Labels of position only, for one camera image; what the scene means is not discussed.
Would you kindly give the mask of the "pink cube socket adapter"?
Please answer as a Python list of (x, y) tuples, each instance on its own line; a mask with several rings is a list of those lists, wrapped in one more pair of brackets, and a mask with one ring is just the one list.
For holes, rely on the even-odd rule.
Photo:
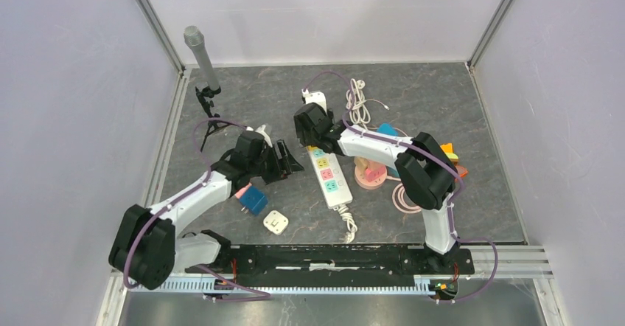
[(234, 196), (237, 199), (241, 199), (241, 197), (244, 196), (244, 194), (247, 192), (247, 190), (252, 186), (252, 183), (248, 183), (246, 186), (242, 187), (240, 190), (238, 190)]

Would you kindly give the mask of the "blue cube socket adapter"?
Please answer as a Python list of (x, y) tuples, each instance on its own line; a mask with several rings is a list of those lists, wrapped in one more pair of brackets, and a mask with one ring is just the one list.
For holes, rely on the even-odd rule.
[(267, 196), (254, 186), (251, 186), (244, 196), (238, 200), (242, 206), (254, 216), (258, 216), (268, 205)]

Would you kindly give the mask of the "beige cube socket adapter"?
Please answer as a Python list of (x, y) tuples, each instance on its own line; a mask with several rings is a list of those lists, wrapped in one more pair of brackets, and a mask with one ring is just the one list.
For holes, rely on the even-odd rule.
[(366, 172), (369, 169), (370, 161), (361, 156), (354, 157), (355, 166), (358, 170)]

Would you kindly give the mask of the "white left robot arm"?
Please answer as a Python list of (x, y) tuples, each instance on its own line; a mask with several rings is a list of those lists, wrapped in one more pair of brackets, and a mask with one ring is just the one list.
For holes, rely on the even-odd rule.
[(266, 184), (303, 170), (284, 141), (272, 142), (263, 132), (243, 131), (234, 148), (209, 165), (200, 178), (172, 197), (150, 207), (129, 207), (116, 233), (109, 264), (122, 272), (126, 288), (159, 287), (173, 272), (206, 265), (223, 272), (231, 252), (216, 235), (181, 232), (208, 209), (227, 201), (254, 177)]

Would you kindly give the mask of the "white power strip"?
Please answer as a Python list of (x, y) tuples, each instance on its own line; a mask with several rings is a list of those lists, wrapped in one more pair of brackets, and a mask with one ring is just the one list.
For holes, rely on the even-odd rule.
[(335, 209), (350, 204), (353, 196), (337, 156), (314, 146), (307, 146), (307, 152), (327, 206)]

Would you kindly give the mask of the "white plug adapter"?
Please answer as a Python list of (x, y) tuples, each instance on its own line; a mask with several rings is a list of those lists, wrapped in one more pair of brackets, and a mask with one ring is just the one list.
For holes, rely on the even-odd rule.
[(275, 235), (281, 235), (288, 227), (289, 220), (277, 210), (270, 211), (263, 219), (263, 226)]

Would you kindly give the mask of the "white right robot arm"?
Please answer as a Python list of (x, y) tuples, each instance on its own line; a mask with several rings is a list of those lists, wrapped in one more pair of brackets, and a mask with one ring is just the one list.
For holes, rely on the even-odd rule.
[(421, 132), (410, 138), (366, 130), (345, 119), (334, 121), (317, 103), (303, 105), (293, 118), (298, 140), (304, 146), (394, 168), (406, 195), (422, 210), (427, 267), (444, 273), (455, 264), (460, 243), (450, 222), (450, 210), (465, 183), (430, 134)]

